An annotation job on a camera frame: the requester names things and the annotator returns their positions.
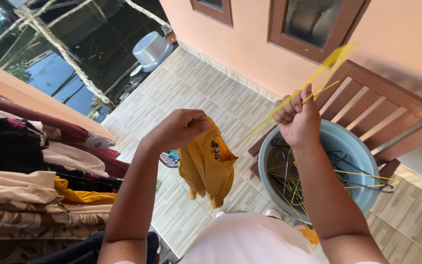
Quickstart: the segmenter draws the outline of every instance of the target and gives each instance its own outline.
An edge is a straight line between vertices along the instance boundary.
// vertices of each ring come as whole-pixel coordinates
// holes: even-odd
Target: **hand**
[[[273,115],[273,119],[278,122],[281,135],[293,149],[320,142],[321,119],[314,98],[311,97],[302,104],[302,101],[308,98],[311,93],[312,84],[309,84],[302,91],[297,90],[291,101]],[[286,95],[283,100],[276,101],[275,107],[281,105],[288,97],[289,95]]]
[[[177,109],[149,132],[142,142],[159,153],[186,146],[197,135],[211,127],[202,110]]]

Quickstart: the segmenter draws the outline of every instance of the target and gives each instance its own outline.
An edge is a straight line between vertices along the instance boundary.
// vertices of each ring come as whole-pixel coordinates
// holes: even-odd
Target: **glass window pane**
[[[198,0],[201,3],[207,4],[219,10],[222,10],[222,0]]]
[[[283,33],[323,49],[343,0],[289,0]]]

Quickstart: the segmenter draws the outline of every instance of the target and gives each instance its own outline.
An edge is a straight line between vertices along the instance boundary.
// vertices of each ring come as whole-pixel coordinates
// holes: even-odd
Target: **wooden window frame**
[[[321,50],[283,34],[289,0],[272,0],[268,42],[316,63],[322,63],[336,48],[346,44],[370,0],[344,0],[327,42]]]
[[[233,27],[231,0],[222,0],[222,11],[212,7],[211,5],[200,2],[199,0],[190,0],[190,3],[192,9],[196,12],[223,23],[224,25]]]

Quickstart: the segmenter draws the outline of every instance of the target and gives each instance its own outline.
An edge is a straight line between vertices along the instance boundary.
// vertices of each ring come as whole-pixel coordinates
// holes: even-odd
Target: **orange wall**
[[[160,2],[178,39],[279,96],[317,67],[267,43],[270,0],[231,0],[233,29],[190,0]],[[350,41],[360,44],[352,60],[422,96],[422,1],[372,0]]]
[[[113,139],[101,124],[0,69],[0,94],[15,103]]]

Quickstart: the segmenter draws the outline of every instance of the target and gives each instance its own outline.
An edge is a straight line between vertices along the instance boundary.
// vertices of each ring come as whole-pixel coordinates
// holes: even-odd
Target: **chair backrest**
[[[421,97],[352,61],[344,62],[327,84],[337,80],[338,84],[315,99],[321,116],[348,128],[369,150],[422,121]],[[383,148],[374,158],[382,165],[420,145],[422,126]]]

